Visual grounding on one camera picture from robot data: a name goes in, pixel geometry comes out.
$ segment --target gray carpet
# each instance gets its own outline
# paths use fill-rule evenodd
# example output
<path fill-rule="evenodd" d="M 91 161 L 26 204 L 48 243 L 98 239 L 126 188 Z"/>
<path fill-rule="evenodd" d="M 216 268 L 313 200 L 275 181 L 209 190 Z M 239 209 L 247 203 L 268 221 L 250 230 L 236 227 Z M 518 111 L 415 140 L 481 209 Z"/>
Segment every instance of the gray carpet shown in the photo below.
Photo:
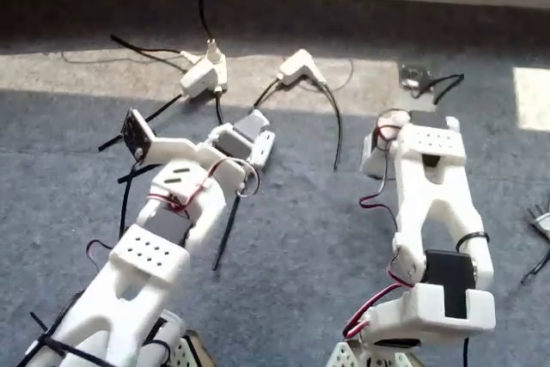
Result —
<path fill-rule="evenodd" d="M 337 92 L 345 113 L 340 171 L 331 170 L 336 128 L 323 98 L 299 87 L 274 96 L 266 115 L 277 144 L 261 194 L 242 202 L 221 271 L 211 271 L 220 224 L 174 291 L 169 308 L 199 331 L 218 365 L 322 366 L 348 317 L 388 284 L 393 229 L 384 211 L 358 207 L 377 183 L 357 168 L 373 116 L 402 93 L 383 62 L 400 61 L 466 74 L 438 110 L 462 122 L 471 192 L 492 237 L 498 318 L 494 333 L 472 340 L 470 363 L 546 365 L 550 269 L 518 284 L 547 249 L 522 214 L 549 189 L 550 136 L 518 128 L 514 68 L 549 66 L 550 15 L 364 0 L 208 1 L 229 57 L 227 119 L 246 113 L 281 57 L 298 47 L 321 59 L 334 86 L 345 83 Z M 116 237 L 123 192 L 116 178 L 131 158 L 120 145 L 102 154 L 96 146 L 119 129 L 129 106 L 147 113 L 177 90 L 170 68 L 131 54 L 113 58 L 125 52 L 108 51 L 116 49 L 108 34 L 190 50 L 204 36 L 194 0 L 0 4 L 0 364 L 12 365 L 39 333 L 28 311 L 51 322 L 94 276 L 86 241 Z M 89 50 L 99 63 L 62 54 Z M 215 125 L 207 103 L 180 104 L 155 128 L 200 140 Z M 150 177 L 132 186 L 130 221 Z M 396 207 L 393 185 L 382 200 Z M 453 247 L 434 223 L 424 234 L 426 247 Z M 426 365 L 461 365 L 458 343 L 419 355 Z"/>

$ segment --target white plastic part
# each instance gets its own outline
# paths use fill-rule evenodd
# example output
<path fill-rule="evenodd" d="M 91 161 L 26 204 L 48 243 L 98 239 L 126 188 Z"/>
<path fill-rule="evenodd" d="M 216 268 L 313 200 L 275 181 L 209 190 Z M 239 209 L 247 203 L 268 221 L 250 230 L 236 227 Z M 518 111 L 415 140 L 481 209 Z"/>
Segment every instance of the white plastic part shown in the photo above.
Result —
<path fill-rule="evenodd" d="M 447 224 L 455 242 L 467 234 L 483 232 L 483 222 L 472 203 L 459 132 L 407 124 L 392 151 L 400 203 L 393 266 L 407 282 L 416 284 L 425 272 L 422 227 L 426 218 Z M 423 154 L 440 156 L 437 166 L 427 170 Z M 476 288 L 486 290 L 493 275 L 487 240 L 471 238 L 462 244 L 461 252 L 472 257 Z"/>
<path fill-rule="evenodd" d="M 170 352 L 167 353 L 167 349 L 164 346 L 155 343 L 142 346 L 137 358 L 136 367 L 160 367 L 166 362 L 168 356 L 170 361 L 172 361 L 172 354 L 175 353 L 176 348 L 180 344 L 180 337 L 185 333 L 186 329 L 181 318 L 167 310 L 162 312 L 162 318 L 167 322 L 159 329 L 153 339 L 166 343 Z"/>
<path fill-rule="evenodd" d="M 366 367 L 366 362 L 360 364 L 350 346 L 342 341 L 333 350 L 327 362 L 327 367 Z"/>
<path fill-rule="evenodd" d="M 173 160 L 188 160 L 196 162 L 202 169 L 210 169 L 217 162 L 221 162 L 216 168 L 213 178 L 222 188 L 225 197 L 233 198 L 235 192 L 241 189 L 242 182 L 246 176 L 244 169 L 241 165 L 230 160 L 226 155 L 214 148 L 211 145 L 210 136 L 205 142 L 197 145 L 182 138 L 159 138 L 155 136 L 155 133 L 150 129 L 150 126 L 145 122 L 139 111 L 132 109 L 132 113 L 150 141 L 150 148 L 141 162 L 142 165 L 163 164 Z M 219 136 L 214 133 L 218 128 L 215 128 L 211 132 L 211 136 Z"/>
<path fill-rule="evenodd" d="M 181 78 L 184 95 L 197 96 L 205 90 L 222 93 L 227 89 L 227 61 L 214 39 L 207 40 L 206 54 L 194 55 L 181 51 L 193 67 Z"/>
<path fill-rule="evenodd" d="M 170 367 L 199 367 L 199 361 L 193 356 L 186 339 L 180 339 L 170 357 Z"/>
<path fill-rule="evenodd" d="M 221 163 L 218 168 L 221 168 L 226 162 L 229 163 L 229 160 Z M 241 167 L 236 173 L 241 180 L 228 187 L 228 192 L 233 194 L 241 189 L 241 183 L 244 181 L 244 172 Z M 175 196 L 183 205 L 187 204 L 199 186 L 203 186 L 203 189 L 186 208 L 193 222 L 186 241 L 187 249 L 193 249 L 202 242 L 205 235 L 219 219 L 226 205 L 226 196 L 218 183 L 216 173 L 211 178 L 207 178 L 207 174 L 208 171 L 197 162 L 182 159 L 169 162 L 151 182 L 150 193 Z M 226 176 L 227 180 L 231 178 L 232 174 L 231 172 Z M 156 199 L 150 199 L 139 213 L 137 223 L 146 225 L 147 221 L 155 216 L 161 204 L 162 202 Z"/>
<path fill-rule="evenodd" d="M 395 139 L 397 137 L 397 129 L 388 127 L 396 126 L 401 127 L 406 125 L 410 121 L 410 116 L 405 111 L 391 111 L 386 113 L 378 121 L 378 126 L 381 127 L 381 133 L 388 140 Z M 378 138 L 373 144 L 374 132 L 370 133 L 363 142 L 363 152 L 361 154 L 361 166 L 360 170 L 370 178 L 381 179 L 386 168 L 386 154 L 384 149 L 387 142 L 381 138 Z M 393 179 L 395 177 L 394 163 L 388 160 L 388 178 Z"/>
<path fill-rule="evenodd" d="M 263 169 L 275 143 L 275 133 L 263 131 L 254 141 L 248 161 L 257 169 Z"/>
<path fill-rule="evenodd" d="M 372 354 L 368 349 L 355 341 L 355 346 L 350 347 L 349 343 L 354 341 L 339 342 L 333 350 L 327 362 L 327 367 L 413 367 L 409 361 L 412 355 L 404 352 Z"/>
<path fill-rule="evenodd" d="M 399 299 L 378 304 L 365 314 L 369 326 L 361 339 L 372 352 L 402 351 L 399 347 L 377 346 L 383 339 L 419 339 L 422 345 L 445 344 L 495 328 L 495 303 L 488 291 L 466 290 L 467 318 L 445 316 L 441 285 L 416 284 Z"/>
<path fill-rule="evenodd" d="M 270 122 L 266 116 L 258 109 L 254 109 L 248 116 L 253 115 L 263 120 L 263 127 L 269 126 Z M 204 141 L 205 145 L 214 145 L 220 138 L 222 133 L 228 133 L 233 139 L 239 141 L 250 149 L 250 155 L 246 161 L 252 164 L 255 168 L 261 170 L 265 167 L 270 154 L 272 153 L 273 145 L 275 144 L 275 133 L 271 131 L 262 131 L 259 136 L 251 142 L 248 138 L 241 135 L 230 124 L 223 124 L 212 129 L 208 138 Z"/>
<path fill-rule="evenodd" d="M 133 224 L 52 337 L 78 346 L 97 332 L 108 331 L 104 359 L 117 367 L 134 366 L 168 293 L 188 266 L 185 249 Z M 130 301 L 121 298 L 133 284 L 141 286 L 137 295 Z M 56 352 L 43 347 L 28 366 L 49 367 L 59 361 Z"/>
<path fill-rule="evenodd" d="M 312 56 L 305 49 L 300 49 L 286 59 L 278 68 L 277 78 L 283 85 L 290 85 L 302 76 L 307 76 L 318 83 L 326 83 Z"/>

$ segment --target white power adapter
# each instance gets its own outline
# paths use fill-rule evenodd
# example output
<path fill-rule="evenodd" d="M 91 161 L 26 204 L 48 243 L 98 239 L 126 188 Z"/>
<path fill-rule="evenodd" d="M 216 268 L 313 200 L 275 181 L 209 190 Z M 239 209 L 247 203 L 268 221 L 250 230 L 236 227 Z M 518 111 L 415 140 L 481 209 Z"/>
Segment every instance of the white power adapter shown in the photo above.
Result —
<path fill-rule="evenodd" d="M 193 65 L 180 80 L 183 95 L 193 98 L 205 90 L 222 93 L 227 89 L 225 55 L 214 39 L 207 41 L 206 54 L 203 56 L 185 51 L 180 54 Z"/>
<path fill-rule="evenodd" d="M 321 85 L 327 83 L 327 80 L 315 65 L 313 57 L 305 49 L 300 49 L 281 64 L 278 68 L 277 79 L 283 85 L 288 86 L 302 76 L 306 76 Z"/>
<path fill-rule="evenodd" d="M 203 91 L 213 90 L 217 86 L 217 74 L 214 64 L 206 59 L 200 59 L 180 80 L 181 88 L 186 96 L 194 98 Z"/>

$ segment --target black cable tie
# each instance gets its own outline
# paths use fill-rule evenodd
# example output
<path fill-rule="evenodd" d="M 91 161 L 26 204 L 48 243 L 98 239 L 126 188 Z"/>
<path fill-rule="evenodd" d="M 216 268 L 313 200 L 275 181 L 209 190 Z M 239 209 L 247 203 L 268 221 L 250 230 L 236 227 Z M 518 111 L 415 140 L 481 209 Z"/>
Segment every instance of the black cable tie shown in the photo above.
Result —
<path fill-rule="evenodd" d="M 460 253 L 460 248 L 461 248 L 462 244 L 464 242 L 468 241 L 468 240 L 471 240 L 472 238 L 485 238 L 487 240 L 487 244 L 491 240 L 491 238 L 489 237 L 489 234 L 487 234 L 484 231 L 479 231 L 479 232 L 473 232 L 471 234 L 466 234 L 460 240 L 458 240 L 458 242 L 456 243 L 456 247 L 455 247 L 456 252 Z"/>
<path fill-rule="evenodd" d="M 41 343 L 42 346 L 49 347 L 53 352 L 56 352 L 58 356 L 61 358 L 65 358 L 67 355 L 66 352 L 63 351 L 63 348 L 58 344 L 59 342 L 50 337 L 49 333 L 43 333 L 39 338 L 38 342 Z"/>
<path fill-rule="evenodd" d="M 42 328 L 42 331 L 47 331 L 48 327 L 46 327 L 46 324 L 44 324 L 44 322 L 42 322 L 42 320 L 33 311 L 30 312 L 30 315 L 34 322 Z"/>
<path fill-rule="evenodd" d="M 137 178 L 139 175 L 143 175 L 143 174 L 146 174 L 148 173 L 150 170 L 153 170 L 155 168 L 158 168 L 160 167 L 161 164 L 160 163 L 151 163 L 150 165 L 147 165 L 146 167 L 143 167 L 141 169 L 138 169 L 137 171 L 133 172 L 133 173 L 129 173 L 129 174 L 126 174 L 124 176 L 121 176 L 120 178 L 117 179 L 117 182 L 119 184 L 124 184 L 125 182 L 127 182 L 129 179 L 134 179 L 134 178 Z"/>

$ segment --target power plug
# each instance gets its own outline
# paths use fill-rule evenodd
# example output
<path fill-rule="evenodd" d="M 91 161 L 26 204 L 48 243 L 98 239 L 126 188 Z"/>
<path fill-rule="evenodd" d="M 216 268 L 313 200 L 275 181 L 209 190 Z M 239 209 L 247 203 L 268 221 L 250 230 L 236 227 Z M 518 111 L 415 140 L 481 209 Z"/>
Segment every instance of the power plug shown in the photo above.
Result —
<path fill-rule="evenodd" d="M 308 77 L 321 85 L 327 83 L 327 80 L 315 65 L 313 57 L 305 49 L 300 49 L 281 64 L 278 68 L 277 79 L 283 85 L 288 86 L 302 76 Z"/>
<path fill-rule="evenodd" d="M 203 56 L 180 54 L 193 65 L 180 80 L 183 95 L 193 98 L 205 90 L 222 93 L 227 89 L 227 62 L 214 39 L 207 40 Z"/>
<path fill-rule="evenodd" d="M 194 98 L 205 90 L 217 86 L 217 73 L 214 64 L 206 58 L 200 59 L 180 80 L 183 95 Z"/>

